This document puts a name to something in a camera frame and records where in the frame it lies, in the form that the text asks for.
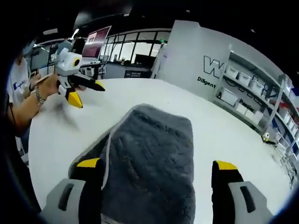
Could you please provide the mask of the person's left hand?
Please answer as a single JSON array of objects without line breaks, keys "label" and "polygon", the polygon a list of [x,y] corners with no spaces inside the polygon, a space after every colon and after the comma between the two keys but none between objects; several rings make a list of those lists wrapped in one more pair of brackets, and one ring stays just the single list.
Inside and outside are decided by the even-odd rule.
[{"label": "person's left hand", "polygon": [[58,93],[58,75],[56,73],[49,74],[36,82],[36,88],[40,92],[40,96],[43,99],[47,99],[48,96]]}]

